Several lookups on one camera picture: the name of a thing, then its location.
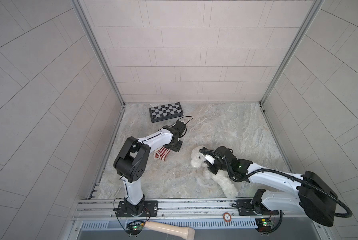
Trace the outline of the left green circuit board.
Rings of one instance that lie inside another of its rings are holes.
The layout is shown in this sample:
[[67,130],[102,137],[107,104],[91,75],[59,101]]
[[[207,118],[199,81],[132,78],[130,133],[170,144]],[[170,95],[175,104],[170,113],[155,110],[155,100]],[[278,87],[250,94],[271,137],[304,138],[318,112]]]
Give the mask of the left green circuit board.
[[126,225],[126,233],[131,236],[140,234],[145,226],[143,221],[133,221]]

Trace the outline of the right green circuit board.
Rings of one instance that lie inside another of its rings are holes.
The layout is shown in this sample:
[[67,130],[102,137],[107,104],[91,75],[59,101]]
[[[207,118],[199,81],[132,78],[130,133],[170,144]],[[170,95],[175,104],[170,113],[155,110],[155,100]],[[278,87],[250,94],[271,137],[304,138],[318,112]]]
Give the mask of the right green circuit board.
[[257,224],[257,231],[259,233],[263,233],[263,232],[269,232],[272,229],[273,223],[270,219],[266,219],[266,218],[257,218],[256,220],[256,224]]

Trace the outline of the folded black white chessboard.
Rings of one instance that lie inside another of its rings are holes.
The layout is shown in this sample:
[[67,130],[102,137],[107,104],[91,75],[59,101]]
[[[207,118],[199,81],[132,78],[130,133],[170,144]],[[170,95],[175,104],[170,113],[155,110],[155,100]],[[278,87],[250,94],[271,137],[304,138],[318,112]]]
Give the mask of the folded black white chessboard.
[[170,120],[184,116],[180,102],[149,108],[152,123]]

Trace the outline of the green circuit board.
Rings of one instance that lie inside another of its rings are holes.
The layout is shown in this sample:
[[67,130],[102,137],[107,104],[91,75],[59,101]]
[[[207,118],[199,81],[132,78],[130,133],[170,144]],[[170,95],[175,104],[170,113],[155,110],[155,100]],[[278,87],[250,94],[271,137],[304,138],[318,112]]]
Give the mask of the green circuit board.
[[257,231],[259,233],[263,233],[263,232],[269,232],[272,229],[273,223],[270,219],[266,219],[266,218],[257,218],[256,220],[256,224],[257,224]]
[[126,233],[131,236],[140,234],[145,226],[143,221],[133,221],[126,225]]

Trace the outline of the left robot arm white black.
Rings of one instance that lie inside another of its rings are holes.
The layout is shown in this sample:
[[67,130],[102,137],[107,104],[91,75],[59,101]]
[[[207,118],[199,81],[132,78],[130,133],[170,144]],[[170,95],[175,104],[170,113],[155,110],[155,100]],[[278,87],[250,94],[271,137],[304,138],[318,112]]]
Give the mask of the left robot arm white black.
[[186,132],[186,124],[178,120],[172,126],[164,126],[152,135],[126,139],[113,166],[124,184],[124,203],[131,215],[138,216],[143,212],[145,195],[140,178],[146,170],[150,153],[161,147],[179,152],[183,144],[180,138]]

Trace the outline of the white teddy bear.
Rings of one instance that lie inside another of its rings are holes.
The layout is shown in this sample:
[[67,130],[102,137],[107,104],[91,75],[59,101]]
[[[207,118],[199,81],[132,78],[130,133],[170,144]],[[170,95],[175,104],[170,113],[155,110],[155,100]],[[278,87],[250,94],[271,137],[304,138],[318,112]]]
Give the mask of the white teddy bear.
[[204,146],[195,147],[191,152],[191,165],[195,169],[203,169],[203,175],[207,180],[213,180],[221,188],[225,196],[229,199],[234,199],[238,196],[239,192],[233,182],[230,180],[227,172],[218,170],[216,174],[213,174],[206,164],[206,159],[200,154],[199,150]]

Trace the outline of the round red white sticker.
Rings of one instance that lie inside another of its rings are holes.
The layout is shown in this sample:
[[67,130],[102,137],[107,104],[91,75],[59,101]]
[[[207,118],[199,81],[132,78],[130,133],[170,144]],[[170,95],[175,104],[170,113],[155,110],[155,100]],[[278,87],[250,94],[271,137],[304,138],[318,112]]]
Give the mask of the round red white sticker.
[[231,220],[232,220],[232,216],[230,213],[224,213],[223,214],[223,220],[226,222],[226,223],[230,223]]

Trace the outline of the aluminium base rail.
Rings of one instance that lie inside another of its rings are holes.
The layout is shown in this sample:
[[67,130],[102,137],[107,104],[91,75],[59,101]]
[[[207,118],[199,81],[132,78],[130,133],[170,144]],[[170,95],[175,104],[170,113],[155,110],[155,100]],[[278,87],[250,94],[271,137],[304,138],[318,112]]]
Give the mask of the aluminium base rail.
[[[252,198],[197,198],[146,200],[150,220],[219,219],[229,213],[233,219],[265,217],[254,211]],[[146,212],[131,214],[120,200],[80,200],[72,215],[73,220],[144,220]]]

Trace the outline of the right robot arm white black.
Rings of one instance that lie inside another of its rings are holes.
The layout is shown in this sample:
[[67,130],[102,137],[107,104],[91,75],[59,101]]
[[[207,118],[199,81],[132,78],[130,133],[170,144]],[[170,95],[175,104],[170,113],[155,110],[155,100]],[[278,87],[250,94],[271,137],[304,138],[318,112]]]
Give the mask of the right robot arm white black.
[[301,213],[327,227],[333,226],[335,218],[350,218],[353,215],[334,190],[314,172],[291,174],[268,169],[236,158],[233,150],[224,146],[216,150],[202,148],[199,153],[212,176],[224,176],[224,180],[218,182],[222,187],[247,182],[276,189],[276,192],[257,190],[251,205],[259,215],[268,215],[273,211]]

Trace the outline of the red white striped knit sweater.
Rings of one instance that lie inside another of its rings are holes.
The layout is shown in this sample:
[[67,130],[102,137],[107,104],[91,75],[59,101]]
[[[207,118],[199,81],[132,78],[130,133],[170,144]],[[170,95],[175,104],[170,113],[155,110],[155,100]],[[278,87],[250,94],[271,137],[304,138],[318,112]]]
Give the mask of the red white striped knit sweater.
[[165,147],[163,146],[163,147],[161,147],[161,148],[159,148],[159,149],[157,149],[157,150],[154,151],[153,157],[154,157],[154,159],[156,159],[156,160],[165,161],[166,158],[167,158],[167,156],[168,156],[168,154],[169,154],[170,152],[171,152],[170,149],[167,149],[167,148],[165,148]]

